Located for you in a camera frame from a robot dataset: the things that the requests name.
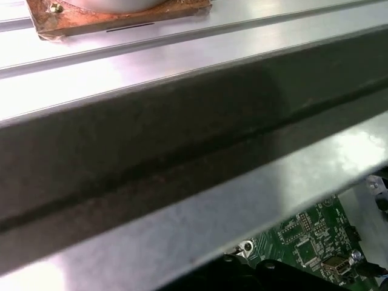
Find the mounting screw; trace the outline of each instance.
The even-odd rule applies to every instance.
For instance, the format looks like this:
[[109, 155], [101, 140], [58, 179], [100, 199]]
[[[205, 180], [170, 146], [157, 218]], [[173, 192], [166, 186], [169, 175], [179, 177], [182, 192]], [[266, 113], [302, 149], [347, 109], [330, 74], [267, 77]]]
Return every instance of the mounting screw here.
[[63, 11], [63, 6], [59, 3], [51, 3], [48, 9], [52, 13], [61, 13]]
[[375, 183], [375, 182], [373, 182], [373, 183], [370, 183], [369, 187], [370, 187], [371, 189], [377, 189], [377, 188], [378, 188], [378, 184]]
[[363, 254], [359, 250], [352, 251], [350, 255], [356, 262], [360, 262], [363, 259]]
[[246, 250], [247, 252], [249, 252], [250, 250], [252, 250], [252, 245], [248, 242], [248, 243], [245, 243], [244, 244], [244, 250]]
[[270, 269], [270, 270], [273, 270], [275, 268], [275, 265], [273, 263], [265, 263], [264, 267], [266, 267], [267, 269]]

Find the white round object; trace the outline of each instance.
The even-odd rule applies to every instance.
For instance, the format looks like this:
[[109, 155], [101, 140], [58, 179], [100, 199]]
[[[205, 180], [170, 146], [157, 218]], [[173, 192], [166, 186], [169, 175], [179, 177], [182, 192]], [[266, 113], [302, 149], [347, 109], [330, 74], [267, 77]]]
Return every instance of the white round object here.
[[65, 2], [94, 12], [133, 13], [154, 7], [166, 0], [65, 0]]

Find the green circuit board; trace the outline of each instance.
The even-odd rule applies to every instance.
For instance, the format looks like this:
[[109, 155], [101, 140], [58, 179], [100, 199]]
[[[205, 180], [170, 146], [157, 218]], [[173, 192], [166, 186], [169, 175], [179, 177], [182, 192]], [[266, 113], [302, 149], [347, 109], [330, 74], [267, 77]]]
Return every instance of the green circuit board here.
[[352, 291], [378, 290], [374, 278], [359, 276], [350, 268], [347, 274], [354, 282], [349, 284], [322, 264], [337, 255], [348, 258], [352, 250], [362, 253], [358, 241], [339, 199], [333, 196], [252, 238], [248, 260], [254, 267], [264, 259], [276, 259]]

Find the brass screw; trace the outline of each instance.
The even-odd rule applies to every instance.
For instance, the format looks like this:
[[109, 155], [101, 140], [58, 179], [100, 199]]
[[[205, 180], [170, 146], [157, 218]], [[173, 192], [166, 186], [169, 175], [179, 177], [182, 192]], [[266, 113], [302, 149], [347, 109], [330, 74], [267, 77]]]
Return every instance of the brass screw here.
[[51, 3], [48, 8], [52, 13], [61, 13], [63, 11], [63, 6], [58, 3]]

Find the black cable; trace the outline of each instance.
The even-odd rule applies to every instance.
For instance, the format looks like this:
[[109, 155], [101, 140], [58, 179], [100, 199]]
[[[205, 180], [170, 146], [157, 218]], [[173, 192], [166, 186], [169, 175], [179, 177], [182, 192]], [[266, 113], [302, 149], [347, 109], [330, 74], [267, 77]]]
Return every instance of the black cable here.
[[388, 291], [388, 278], [385, 278], [384, 281], [381, 282], [379, 290], [380, 291]]

